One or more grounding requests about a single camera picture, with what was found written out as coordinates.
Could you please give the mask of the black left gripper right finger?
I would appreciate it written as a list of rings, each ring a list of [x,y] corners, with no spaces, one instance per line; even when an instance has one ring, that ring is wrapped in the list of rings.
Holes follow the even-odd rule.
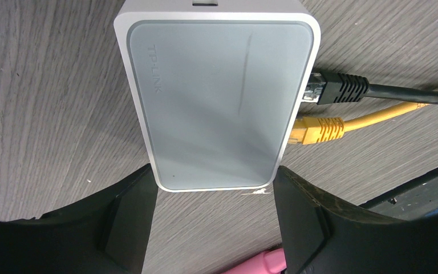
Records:
[[[438,214],[374,213],[284,166],[273,188],[288,273],[438,273]]]

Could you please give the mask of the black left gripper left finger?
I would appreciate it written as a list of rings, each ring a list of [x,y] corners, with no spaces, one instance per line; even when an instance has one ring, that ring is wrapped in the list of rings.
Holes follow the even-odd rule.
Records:
[[[157,193],[147,164],[40,218],[0,221],[0,273],[141,273]]]

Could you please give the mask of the small white grey hub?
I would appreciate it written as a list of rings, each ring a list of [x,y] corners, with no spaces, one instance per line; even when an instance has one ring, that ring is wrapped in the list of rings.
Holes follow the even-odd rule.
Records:
[[[159,188],[274,180],[321,41],[300,1],[125,1],[113,26]]]

